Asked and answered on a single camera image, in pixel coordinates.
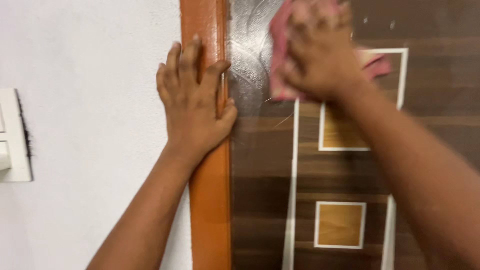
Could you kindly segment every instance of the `white switch plate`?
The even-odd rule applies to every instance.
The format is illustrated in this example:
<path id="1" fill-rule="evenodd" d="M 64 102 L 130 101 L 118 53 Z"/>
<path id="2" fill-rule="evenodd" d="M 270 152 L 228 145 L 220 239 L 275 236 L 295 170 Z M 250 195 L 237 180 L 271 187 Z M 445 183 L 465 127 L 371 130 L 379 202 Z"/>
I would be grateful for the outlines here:
<path id="1" fill-rule="evenodd" d="M 15 89 L 0 89 L 0 113 L 0 121 L 3 120 L 0 142 L 6 142 L 11 161 L 10 169 L 0 171 L 0 182 L 32 181 L 24 125 Z"/>

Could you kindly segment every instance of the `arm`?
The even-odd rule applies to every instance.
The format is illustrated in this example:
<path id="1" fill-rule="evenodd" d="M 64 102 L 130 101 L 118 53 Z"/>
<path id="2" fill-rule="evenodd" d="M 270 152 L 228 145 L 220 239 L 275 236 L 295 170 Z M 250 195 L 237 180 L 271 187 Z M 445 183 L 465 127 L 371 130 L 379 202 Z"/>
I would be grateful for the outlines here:
<path id="1" fill-rule="evenodd" d="M 368 82 L 350 43 L 350 13 L 337 22 L 297 10 L 284 79 L 336 102 L 358 125 L 435 269 L 480 268 L 480 176 Z"/>
<path id="2" fill-rule="evenodd" d="M 167 145 L 89 270 L 158 269 L 185 185 L 204 156 L 230 133 L 237 117 L 233 100 L 216 117 L 216 92 L 229 64 L 212 65 L 198 84 L 200 48 L 201 41 L 194 38 L 181 55 L 181 45 L 175 43 L 167 64 L 160 64 L 156 79 L 167 115 Z"/>

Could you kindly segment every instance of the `white wall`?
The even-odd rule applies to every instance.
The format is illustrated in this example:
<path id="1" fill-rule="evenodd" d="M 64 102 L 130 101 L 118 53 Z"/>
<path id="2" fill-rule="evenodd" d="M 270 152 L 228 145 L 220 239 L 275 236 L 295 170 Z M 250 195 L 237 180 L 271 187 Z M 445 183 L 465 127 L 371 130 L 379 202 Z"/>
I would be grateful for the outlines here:
<path id="1" fill-rule="evenodd" d="M 84 269 L 165 145 L 155 71 L 178 0 L 1 0 L 0 88 L 19 89 L 32 183 L 0 183 L 0 269 Z M 184 196 L 163 269 L 191 269 Z"/>

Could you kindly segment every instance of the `orange door frame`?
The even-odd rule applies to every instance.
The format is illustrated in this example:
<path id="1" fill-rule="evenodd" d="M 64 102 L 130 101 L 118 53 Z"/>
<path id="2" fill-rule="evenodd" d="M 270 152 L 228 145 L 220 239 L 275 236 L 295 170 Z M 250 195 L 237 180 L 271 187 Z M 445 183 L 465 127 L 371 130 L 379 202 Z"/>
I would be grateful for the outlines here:
<path id="1" fill-rule="evenodd" d="M 228 0 L 180 0 L 182 42 L 198 33 L 204 50 L 200 70 L 226 58 Z M 218 113 L 228 97 L 226 81 L 218 95 Z M 231 270 L 230 143 L 225 140 L 190 181 L 193 270 Z"/>

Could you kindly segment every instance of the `hand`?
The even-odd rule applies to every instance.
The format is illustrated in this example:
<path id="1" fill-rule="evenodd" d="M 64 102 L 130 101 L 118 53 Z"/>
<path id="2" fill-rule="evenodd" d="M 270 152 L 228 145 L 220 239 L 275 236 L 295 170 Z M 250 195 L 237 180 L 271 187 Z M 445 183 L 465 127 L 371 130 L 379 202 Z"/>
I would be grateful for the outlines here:
<path id="1" fill-rule="evenodd" d="M 294 88 L 322 100 L 336 100 L 366 80 L 350 41 L 348 4 L 337 15 L 298 1 L 289 20 L 289 56 L 280 76 Z"/>
<path id="2" fill-rule="evenodd" d="M 208 67 L 198 83 L 201 47 L 197 35 L 183 53 L 181 44 L 174 43 L 167 64 L 161 63 L 156 74 L 157 90 L 167 115 L 166 148 L 197 163 L 230 133 L 237 117 L 231 98 L 222 115 L 216 115 L 217 91 L 222 73 L 230 67 L 228 62 L 218 61 Z"/>

